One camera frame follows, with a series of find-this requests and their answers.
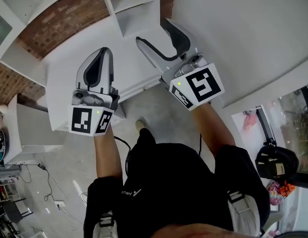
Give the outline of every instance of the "backpack strap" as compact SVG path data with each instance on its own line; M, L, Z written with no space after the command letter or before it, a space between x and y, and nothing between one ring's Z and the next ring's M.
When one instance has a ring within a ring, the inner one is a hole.
M249 236L259 234L259 212L253 197L239 191L228 191L228 206L235 232Z

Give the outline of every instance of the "person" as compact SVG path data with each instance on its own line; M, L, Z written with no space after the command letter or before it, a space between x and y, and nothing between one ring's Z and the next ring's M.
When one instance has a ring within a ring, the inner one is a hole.
M119 238L243 237L232 232L228 191L254 198L263 227L270 212L269 195L248 152L235 146L209 103L191 113L215 158L215 173L188 146L156 144L139 120L139 138L128 154L123 184L112 128L94 137L98 178L88 188L85 238L92 237L95 225L110 211Z

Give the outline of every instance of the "wall outlet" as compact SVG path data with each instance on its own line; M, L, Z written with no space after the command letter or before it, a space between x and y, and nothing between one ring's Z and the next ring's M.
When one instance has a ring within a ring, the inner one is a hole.
M58 207L58 205L60 207L65 207L65 202L64 201L55 201L55 205Z

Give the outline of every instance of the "cable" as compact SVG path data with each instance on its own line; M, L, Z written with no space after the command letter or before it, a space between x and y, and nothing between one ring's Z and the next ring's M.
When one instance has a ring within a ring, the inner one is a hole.
M4 166L38 166L38 164L4 164Z
M54 179L54 177L51 177L53 180L54 180L54 182L55 182L55 184L57 185L57 187L61 190L61 192L64 194L64 196L65 196L65 198L66 198L66 202L68 202L68 197L66 196L66 194L64 193L64 191L59 187L59 185L58 185L58 183L56 182L56 180Z
M81 225L83 225L82 222L80 222L77 218L75 218L74 216L72 216L69 212L64 212L64 211L62 210L61 207L59 207L59 210L60 210L62 213L66 214L69 218L71 218L71 219L73 219L73 220L79 222Z
M43 169L43 170L46 170L46 171L47 171L47 173L48 173L48 179L47 179L47 181L48 181L48 185L49 185L50 190L51 190L51 192L50 192L47 196L44 196L44 201L45 201L45 202L47 202L47 201L48 201L48 197L49 197L49 196L51 196L51 197L53 198L53 200L55 201L55 198L54 198L54 196L53 196L53 189L51 188L50 183L49 183L49 177L50 177L50 174L49 174L49 172L48 172L48 170L47 170L46 168L45 168L45 169Z
M83 201L85 205L87 205L87 200L88 200L88 193L83 192L79 195L80 199Z
M199 140L199 156L201 156L201 141L202 141L202 136L200 133L200 140Z
M24 181L24 183L31 183L31 174L30 174L29 168L27 166L26 166L26 168L27 168L28 173L29 173L30 181L25 181L24 178L21 176L21 174L19 174L19 177Z
M116 137L116 136L114 136L114 138L119 140L120 142L124 143L128 147L128 153L127 153L127 156L126 156L126 159L125 159L125 173L127 175L127 160L128 160L128 155L129 155L129 152L131 151L131 148L130 148L129 144L126 141L124 141L123 139L120 139L119 137Z

